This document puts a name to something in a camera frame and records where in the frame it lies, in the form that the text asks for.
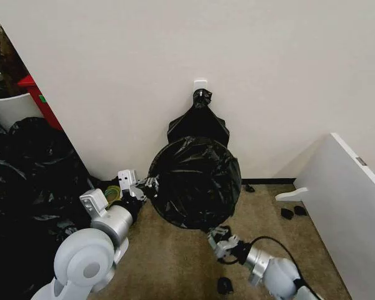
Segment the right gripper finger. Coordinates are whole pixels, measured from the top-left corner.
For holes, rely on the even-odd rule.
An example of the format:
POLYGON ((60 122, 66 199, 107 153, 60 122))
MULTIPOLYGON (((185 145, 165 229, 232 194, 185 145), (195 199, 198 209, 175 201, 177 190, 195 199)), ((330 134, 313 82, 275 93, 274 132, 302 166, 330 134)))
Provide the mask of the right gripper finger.
POLYGON ((209 231, 209 237, 214 240, 228 240, 231 237, 230 226, 217 226, 209 231))
POLYGON ((208 236, 207 240, 209 242, 210 247, 214 251, 214 254, 218 259, 224 259, 230 255, 229 251, 229 241, 221 240, 216 242, 212 236, 208 236))

